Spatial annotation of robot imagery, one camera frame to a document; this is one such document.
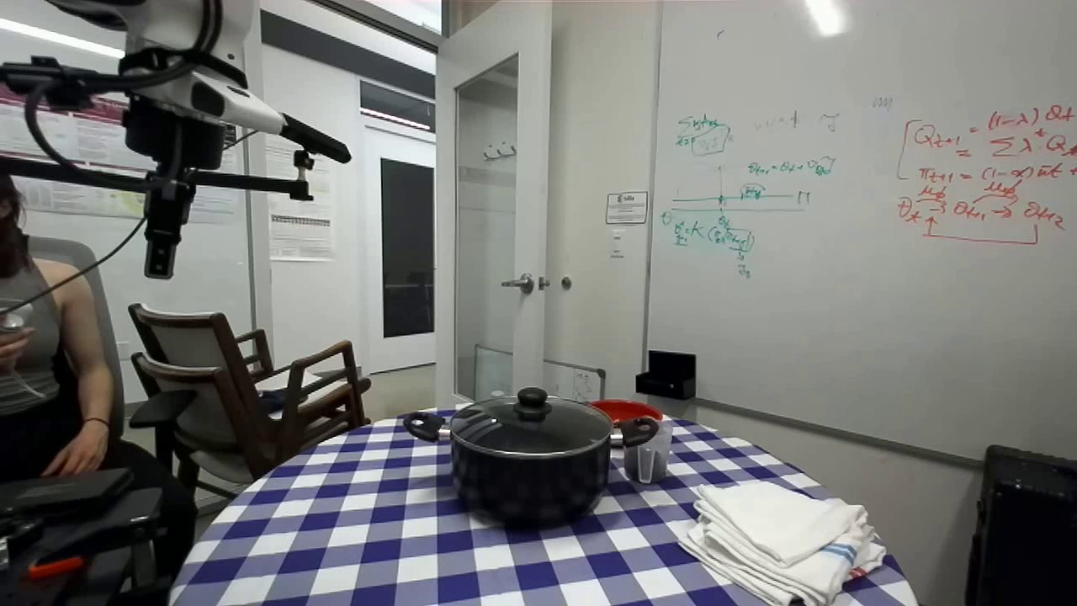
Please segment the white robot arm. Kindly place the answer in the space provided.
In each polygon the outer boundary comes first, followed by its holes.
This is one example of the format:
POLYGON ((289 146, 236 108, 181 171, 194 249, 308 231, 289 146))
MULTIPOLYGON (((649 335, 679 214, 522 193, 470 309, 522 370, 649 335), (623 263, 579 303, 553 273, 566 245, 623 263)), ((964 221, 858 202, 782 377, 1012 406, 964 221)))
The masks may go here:
POLYGON ((0 157, 5 171, 76 183, 97 187, 124 187, 145 195, 145 273, 152 280, 175 277, 181 226, 198 185, 285 193, 309 202, 308 171, 313 157, 347 166, 350 149, 266 104, 249 92, 240 52, 252 25, 249 0, 49 0, 62 12, 80 16, 104 31, 124 34, 122 61, 110 73, 67 66, 53 58, 5 63, 0 82, 25 98, 25 126, 44 160, 0 157), (42 131, 37 112, 87 112, 97 94, 124 94, 124 146, 150 155, 156 167, 142 179, 94 171, 63 157, 42 131), (223 151, 236 131, 280 133, 295 146, 295 179, 261 179, 223 171, 223 151))

